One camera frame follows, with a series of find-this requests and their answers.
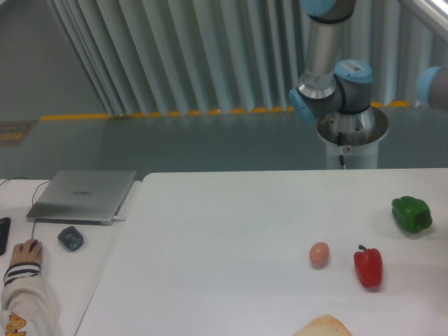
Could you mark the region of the cream striped sleeve forearm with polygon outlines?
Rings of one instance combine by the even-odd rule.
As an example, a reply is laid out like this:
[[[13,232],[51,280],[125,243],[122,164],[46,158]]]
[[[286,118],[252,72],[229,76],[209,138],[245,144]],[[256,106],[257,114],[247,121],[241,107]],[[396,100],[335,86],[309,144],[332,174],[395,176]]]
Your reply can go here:
[[[56,334],[55,312],[39,264],[21,262],[6,270],[1,292],[1,334]]]

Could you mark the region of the person's hand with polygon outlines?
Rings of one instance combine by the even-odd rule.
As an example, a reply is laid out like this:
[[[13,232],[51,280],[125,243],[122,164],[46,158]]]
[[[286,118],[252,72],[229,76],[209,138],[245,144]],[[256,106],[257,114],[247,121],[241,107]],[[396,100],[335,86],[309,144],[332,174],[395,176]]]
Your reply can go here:
[[[40,270],[43,261],[43,245],[36,239],[17,244],[13,248],[10,269]]]

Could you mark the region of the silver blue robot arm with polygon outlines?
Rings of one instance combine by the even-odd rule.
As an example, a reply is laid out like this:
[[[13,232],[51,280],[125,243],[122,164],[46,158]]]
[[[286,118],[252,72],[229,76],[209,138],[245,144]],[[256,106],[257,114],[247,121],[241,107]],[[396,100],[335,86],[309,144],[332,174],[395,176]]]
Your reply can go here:
[[[343,82],[368,102],[422,102],[414,91],[428,66],[447,64],[446,1],[301,1],[309,18],[302,73],[289,100],[313,121],[349,107]]]

